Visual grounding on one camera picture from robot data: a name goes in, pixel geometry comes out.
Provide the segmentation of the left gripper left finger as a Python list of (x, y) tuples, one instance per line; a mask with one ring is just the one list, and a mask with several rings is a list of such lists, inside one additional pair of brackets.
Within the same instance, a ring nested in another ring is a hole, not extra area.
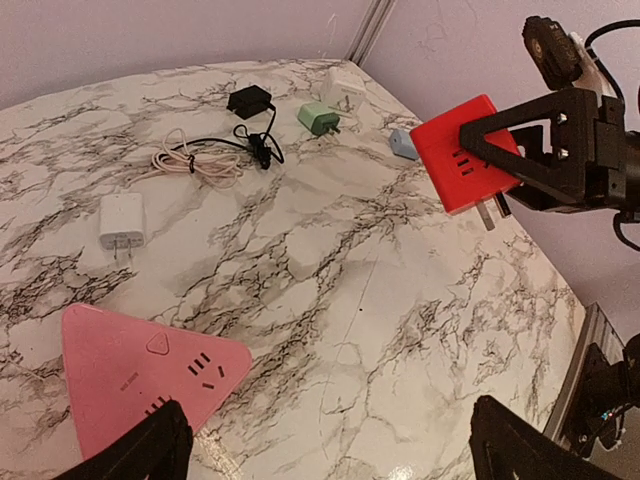
[(170, 400), (102, 452), (57, 476), (77, 479), (185, 479), (193, 430)]

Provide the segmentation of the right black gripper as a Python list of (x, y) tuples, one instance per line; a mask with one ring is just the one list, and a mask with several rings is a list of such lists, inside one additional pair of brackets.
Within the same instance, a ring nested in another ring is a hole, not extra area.
[(557, 91), (465, 123), (459, 140), (519, 180), (509, 195), (531, 210), (639, 210), (639, 133), (617, 98), (598, 110), (591, 90)]

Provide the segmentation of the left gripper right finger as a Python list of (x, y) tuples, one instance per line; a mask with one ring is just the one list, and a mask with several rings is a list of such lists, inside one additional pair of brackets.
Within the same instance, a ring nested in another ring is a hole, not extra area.
[(478, 479), (613, 479), (563, 449), (491, 396), (474, 404), (470, 448)]

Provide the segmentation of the pink triangular power strip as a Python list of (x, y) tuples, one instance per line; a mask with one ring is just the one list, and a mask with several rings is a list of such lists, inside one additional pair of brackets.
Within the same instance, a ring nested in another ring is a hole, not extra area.
[(64, 372), (80, 450), (100, 453), (165, 403), (199, 431), (252, 367), (244, 344), (86, 304), (61, 320)]

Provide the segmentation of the red cube socket adapter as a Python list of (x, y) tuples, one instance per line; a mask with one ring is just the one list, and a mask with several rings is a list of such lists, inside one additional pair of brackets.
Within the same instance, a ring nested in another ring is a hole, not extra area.
[(460, 126), (492, 115), (490, 98), (479, 95), (412, 129), (410, 137), (446, 213), (457, 215), (474, 208), (485, 228), (495, 228), (486, 206), (493, 199), (502, 217), (510, 215), (504, 194), (519, 180), (461, 147)]

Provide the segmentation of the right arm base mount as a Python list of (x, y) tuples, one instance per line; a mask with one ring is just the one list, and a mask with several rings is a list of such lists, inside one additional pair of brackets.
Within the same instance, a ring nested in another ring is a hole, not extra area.
[(616, 444), (624, 414), (638, 406), (639, 337), (629, 340), (622, 349), (622, 360), (613, 364), (592, 343), (586, 349), (561, 436), (568, 440), (571, 452), (586, 459), (597, 440), (607, 449)]

